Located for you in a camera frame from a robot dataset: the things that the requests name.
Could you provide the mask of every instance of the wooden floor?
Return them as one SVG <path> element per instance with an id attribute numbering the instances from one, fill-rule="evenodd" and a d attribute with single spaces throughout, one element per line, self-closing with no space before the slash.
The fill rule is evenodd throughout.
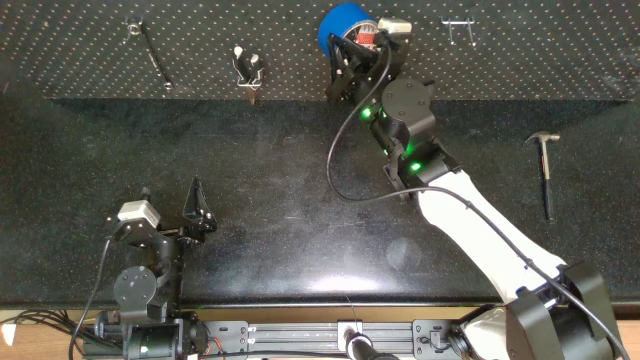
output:
<path id="1" fill-rule="evenodd" d="M 381 321 L 379 320 L 380 315 L 374 315 L 376 311 L 372 311 L 374 310 L 373 308 L 371 308 L 370 310 L 365 310 L 365 309 L 357 310 L 359 312 L 358 314 L 359 318 L 365 321 L 370 321 L 368 320 L 368 318 L 375 318 L 376 319 L 375 321 Z M 287 310 L 283 310 L 283 313 L 290 314 L 291 310 L 294 310 L 294 313 L 296 312 L 295 309 L 287 309 Z M 321 310 L 321 309 L 306 309 L 305 311 L 307 311 L 307 316 L 306 316 L 306 319 L 304 319 L 303 321 L 321 321 L 319 317 L 323 317 L 326 319 L 326 315 L 327 315 L 326 312 L 317 311 L 317 314 L 314 315 L 314 311 L 316 310 Z M 350 309 L 343 308 L 342 310 L 340 310 L 340 312 L 345 312 L 346 310 L 348 310 L 349 312 L 351 311 Z M 245 311 L 243 312 L 243 315 L 238 315 L 237 311 L 231 311 L 231 312 L 214 311 L 211 313 L 208 311 L 203 311 L 200 314 L 200 318 L 203 320 L 210 320 L 211 316 L 215 316 L 215 318 L 219 320 L 239 320 L 240 318 L 236 316 L 243 316 L 243 319 L 247 321 L 259 323 L 259 322 L 266 322 L 265 321 L 266 319 L 262 319 L 263 321 L 256 321 L 264 317 L 264 315 L 259 315 L 259 314 L 265 314 L 265 313 L 268 314 L 270 312 L 271 311 L 266 312 L 264 311 L 264 309 L 262 309 L 260 311 L 255 311 L 255 312 Z M 271 312 L 271 315 L 269 316 L 268 321 L 274 321 L 273 317 L 274 316 L 278 317 L 277 313 L 278 313 L 277 310 L 275 311 L 275 313 Z M 425 315 L 425 316 L 417 316 L 418 318 L 435 318 L 435 316 L 433 316 L 432 314 L 432 310 L 424 310 L 424 313 L 421 313 L 419 315 Z M 454 316 L 451 316 L 453 315 L 453 312 L 450 312 L 447 315 L 449 315 L 449 318 L 454 317 Z M 410 320 L 404 319 L 405 316 L 403 316 L 403 312 L 397 313 L 396 316 L 397 317 L 394 317 L 395 321 L 410 321 Z M 407 311 L 406 316 L 412 317 L 413 319 L 417 318 L 416 310 L 412 309 L 410 312 Z M 280 318 L 280 320 L 278 321 L 286 321 L 286 317 L 284 319 Z M 631 359 L 640 360 L 640 321 L 619 321 L 618 328 L 620 329 L 620 334 L 622 335 L 622 341 L 625 344 L 627 351 L 631 355 Z M 7 346 L 4 343 L 4 341 L 0 339 L 0 359 L 2 360 L 17 360 L 17 359 L 67 360 L 68 347 L 69 347 L 68 335 L 62 334 L 44 325 L 19 325 L 16 330 L 13 346 L 11 347 Z M 74 352 L 74 358 L 81 359 L 81 356 L 77 351 Z"/>

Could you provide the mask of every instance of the pegboard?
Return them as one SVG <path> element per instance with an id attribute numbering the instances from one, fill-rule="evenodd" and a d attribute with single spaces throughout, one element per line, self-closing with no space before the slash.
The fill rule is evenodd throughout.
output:
<path id="1" fill-rule="evenodd" d="M 0 61 L 50 98 L 244 99 L 232 49 L 265 61 L 258 97 L 324 100 L 329 61 L 317 43 L 331 1 L 59 1 L 0 5 Z M 593 1 L 362 2 L 374 18 L 413 24 L 404 75 L 435 80 L 435 99 L 630 99 L 640 92 L 640 3 Z M 142 17 L 175 89 L 167 93 L 140 37 Z M 466 27 L 441 16 L 473 16 Z"/>

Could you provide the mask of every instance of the black countertop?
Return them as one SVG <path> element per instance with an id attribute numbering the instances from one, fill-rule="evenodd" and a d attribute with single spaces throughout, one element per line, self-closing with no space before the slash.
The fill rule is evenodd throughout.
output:
<path id="1" fill-rule="evenodd" d="M 323 102 L 0 98 L 0 307 L 80 307 L 108 216 L 143 186 L 177 224 L 194 175 L 219 230 L 185 252 L 186 306 L 499 301 L 465 254 L 396 199 L 340 202 L 324 161 L 349 111 Z M 432 104 L 438 134 L 485 197 L 535 242 L 601 271 L 616 302 L 640 300 L 638 106 L 608 102 Z M 544 220 L 538 130 L 558 222 Z M 385 156 L 352 126 L 335 161 L 351 196 L 391 190 Z M 115 246 L 96 306 L 138 249 Z"/>

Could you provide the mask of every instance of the blue object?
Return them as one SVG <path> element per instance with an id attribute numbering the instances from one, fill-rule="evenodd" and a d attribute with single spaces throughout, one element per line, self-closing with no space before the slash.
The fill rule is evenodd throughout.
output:
<path id="1" fill-rule="evenodd" d="M 329 56 L 329 44 L 327 41 L 331 33 L 344 38 L 355 27 L 365 23 L 376 25 L 373 18 L 364 12 L 360 5 L 344 3 L 334 7 L 318 27 L 318 45 L 320 45 L 320 49 L 325 55 Z"/>

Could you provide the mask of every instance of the white arm tube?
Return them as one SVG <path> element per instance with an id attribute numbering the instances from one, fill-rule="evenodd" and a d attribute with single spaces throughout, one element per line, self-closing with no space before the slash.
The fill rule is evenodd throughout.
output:
<path id="1" fill-rule="evenodd" d="M 544 250 L 527 238 L 478 192 L 464 171 L 448 173 L 429 183 L 451 190 L 471 201 L 482 211 L 528 258 L 551 277 L 558 276 L 556 268 L 564 264 L 559 257 Z M 422 215 L 444 231 L 473 260 L 489 278 L 505 304 L 517 299 L 516 290 L 533 290 L 545 283 L 476 213 L 455 198 L 441 192 L 425 191 L 418 195 Z"/>

